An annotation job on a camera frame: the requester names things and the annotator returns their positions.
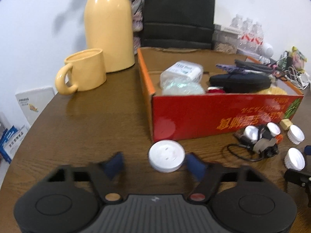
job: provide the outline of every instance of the grey ribbed panel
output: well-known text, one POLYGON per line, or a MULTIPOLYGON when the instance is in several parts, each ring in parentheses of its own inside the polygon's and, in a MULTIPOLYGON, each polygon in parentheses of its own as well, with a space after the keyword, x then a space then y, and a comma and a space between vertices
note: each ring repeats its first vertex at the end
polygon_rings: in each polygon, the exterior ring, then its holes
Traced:
POLYGON ((203 205, 187 203, 182 195, 129 195, 106 206, 81 233, 229 233, 203 205))

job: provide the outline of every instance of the transparent storage box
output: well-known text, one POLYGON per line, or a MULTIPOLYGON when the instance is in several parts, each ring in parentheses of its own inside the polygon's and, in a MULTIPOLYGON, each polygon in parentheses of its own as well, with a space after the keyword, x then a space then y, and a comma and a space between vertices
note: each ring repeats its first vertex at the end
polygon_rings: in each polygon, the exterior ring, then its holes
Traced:
POLYGON ((243 31, 233 27, 215 24, 213 33, 213 50, 228 54, 236 54, 239 38, 243 31))

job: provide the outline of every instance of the green plant picture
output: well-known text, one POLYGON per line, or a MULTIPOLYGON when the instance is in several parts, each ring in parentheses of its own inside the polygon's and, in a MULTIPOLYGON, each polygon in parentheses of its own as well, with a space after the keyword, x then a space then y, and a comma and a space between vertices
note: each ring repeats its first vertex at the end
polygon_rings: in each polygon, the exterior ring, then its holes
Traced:
POLYGON ((285 116, 284 116, 284 119, 287 119, 287 118, 291 118, 297 111, 299 105, 301 103, 301 99, 298 98, 296 100, 294 100, 290 106, 288 107, 288 109, 285 111, 285 116))

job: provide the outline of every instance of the mug rim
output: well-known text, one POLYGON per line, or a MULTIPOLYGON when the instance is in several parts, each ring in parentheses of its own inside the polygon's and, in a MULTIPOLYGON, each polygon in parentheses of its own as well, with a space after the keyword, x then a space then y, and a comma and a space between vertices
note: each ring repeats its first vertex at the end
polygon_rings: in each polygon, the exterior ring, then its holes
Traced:
POLYGON ((91 58, 91 57, 94 57, 94 56, 100 54, 101 52, 103 52, 103 49, 101 49, 101 48, 85 49, 85 50, 82 50, 82 51, 79 51, 79 52, 75 52, 74 54, 69 55, 69 56, 64 60, 64 62, 75 62, 75 61, 80 61, 80 60, 88 59, 88 58, 91 58), (75 55, 78 55, 78 54, 84 53, 84 52, 90 52, 90 51, 97 51, 97 53, 95 53, 95 54, 93 54, 93 55, 89 55, 89 56, 87 56, 87 57, 83 57, 83 58, 80 58, 80 59, 76 59, 76 60, 68 60, 68 59, 74 57, 75 55))

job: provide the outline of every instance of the yellow mug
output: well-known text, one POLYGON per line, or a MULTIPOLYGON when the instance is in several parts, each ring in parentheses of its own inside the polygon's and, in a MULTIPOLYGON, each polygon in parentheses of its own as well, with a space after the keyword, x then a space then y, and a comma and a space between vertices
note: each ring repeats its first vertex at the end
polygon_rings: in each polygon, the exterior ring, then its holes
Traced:
POLYGON ((55 86, 62 95, 70 95, 76 91, 87 91, 99 87, 106 77, 103 50, 99 48, 76 52, 65 59, 56 75, 55 86), (72 86, 65 83, 66 75, 72 86))

